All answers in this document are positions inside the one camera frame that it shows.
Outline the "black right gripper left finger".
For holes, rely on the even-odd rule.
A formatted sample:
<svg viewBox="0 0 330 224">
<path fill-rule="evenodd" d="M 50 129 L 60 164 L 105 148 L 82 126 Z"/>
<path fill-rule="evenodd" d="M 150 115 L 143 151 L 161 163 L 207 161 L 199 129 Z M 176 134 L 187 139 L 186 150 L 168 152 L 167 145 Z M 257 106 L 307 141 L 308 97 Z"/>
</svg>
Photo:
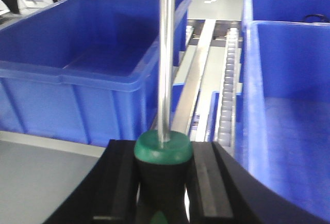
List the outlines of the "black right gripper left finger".
<svg viewBox="0 0 330 224">
<path fill-rule="evenodd" d="M 135 142 L 110 140 L 96 164 L 45 223 L 135 223 Z"/>
</svg>

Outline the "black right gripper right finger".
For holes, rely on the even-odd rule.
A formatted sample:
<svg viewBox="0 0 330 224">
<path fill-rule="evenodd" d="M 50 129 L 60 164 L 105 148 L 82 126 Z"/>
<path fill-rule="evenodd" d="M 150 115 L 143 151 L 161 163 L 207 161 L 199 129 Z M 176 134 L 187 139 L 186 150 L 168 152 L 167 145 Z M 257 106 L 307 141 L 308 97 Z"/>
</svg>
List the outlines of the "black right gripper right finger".
<svg viewBox="0 0 330 224">
<path fill-rule="evenodd" d="M 251 176 L 216 142 L 193 142 L 190 223 L 325 223 Z"/>
</svg>

